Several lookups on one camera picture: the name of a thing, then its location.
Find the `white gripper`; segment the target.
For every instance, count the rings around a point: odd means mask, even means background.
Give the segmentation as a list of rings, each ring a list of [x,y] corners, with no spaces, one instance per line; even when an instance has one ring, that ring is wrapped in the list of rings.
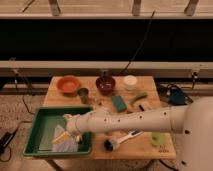
[[[78,115],[64,114],[63,118],[66,120],[66,130],[71,135],[77,135],[75,137],[75,140],[76,140],[77,143],[82,143],[82,135],[79,135],[80,132],[77,129],[77,126],[76,126]],[[58,137],[54,138],[52,140],[52,143],[53,144],[58,144],[58,143],[61,143],[61,142],[65,141],[65,140],[67,140],[70,137],[70,134],[67,131],[64,131]]]

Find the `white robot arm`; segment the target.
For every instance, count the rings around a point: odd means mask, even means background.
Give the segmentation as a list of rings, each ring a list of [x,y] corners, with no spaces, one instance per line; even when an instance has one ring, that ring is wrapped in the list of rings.
[[[54,144],[86,132],[143,131],[182,133],[179,171],[213,171],[213,97],[189,105],[169,106],[130,114],[112,114],[100,107],[86,114],[64,114],[66,130]]]

